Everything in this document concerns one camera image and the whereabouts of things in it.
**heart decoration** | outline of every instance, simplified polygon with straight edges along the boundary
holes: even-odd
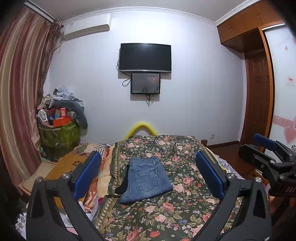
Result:
[[[294,117],[292,128],[290,126],[284,128],[284,135],[288,144],[296,139],[296,116]]]

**bed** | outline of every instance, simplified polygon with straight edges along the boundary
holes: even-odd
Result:
[[[109,149],[97,182],[99,209],[92,223],[108,241],[175,240],[189,241],[209,219],[219,200],[208,190],[195,165],[195,154],[204,150],[217,163],[211,151],[191,136],[134,136]],[[163,195],[118,204],[114,192],[126,173],[132,157],[156,156],[163,164],[173,190]],[[231,228],[241,199],[232,210],[222,232]]]

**air conditioner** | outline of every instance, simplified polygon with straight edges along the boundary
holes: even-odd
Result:
[[[70,40],[88,34],[106,32],[110,30],[110,26],[110,13],[83,18],[74,22],[70,22],[66,26],[64,39]]]

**baseboard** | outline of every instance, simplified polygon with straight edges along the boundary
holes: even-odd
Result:
[[[207,148],[214,149],[218,147],[224,147],[224,146],[231,146],[231,145],[239,145],[239,141],[231,141],[231,142],[225,142],[220,144],[214,144],[214,145],[208,145]]]

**yellow padding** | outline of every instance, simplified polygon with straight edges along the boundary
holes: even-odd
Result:
[[[148,132],[150,133],[150,135],[157,136],[156,131],[153,129],[153,127],[151,125],[141,121],[133,126],[133,128],[126,135],[125,139],[128,139],[128,138],[134,136],[138,132],[138,130],[142,127],[146,128],[148,130]]]

